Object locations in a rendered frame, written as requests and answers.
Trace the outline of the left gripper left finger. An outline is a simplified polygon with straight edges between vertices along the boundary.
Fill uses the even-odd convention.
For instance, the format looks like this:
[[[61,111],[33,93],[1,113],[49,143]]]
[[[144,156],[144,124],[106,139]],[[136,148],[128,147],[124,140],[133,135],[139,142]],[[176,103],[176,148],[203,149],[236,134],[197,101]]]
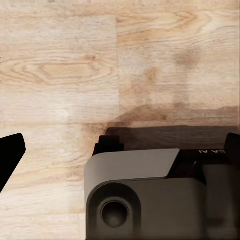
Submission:
[[[26,152],[21,133],[0,138],[0,193]]]

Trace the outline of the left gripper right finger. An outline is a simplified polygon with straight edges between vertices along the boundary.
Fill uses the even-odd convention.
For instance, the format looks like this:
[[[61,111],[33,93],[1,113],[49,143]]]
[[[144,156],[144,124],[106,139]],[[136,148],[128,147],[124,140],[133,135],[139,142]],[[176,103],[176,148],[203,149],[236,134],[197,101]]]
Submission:
[[[240,135],[235,133],[228,133],[224,151],[240,173]]]

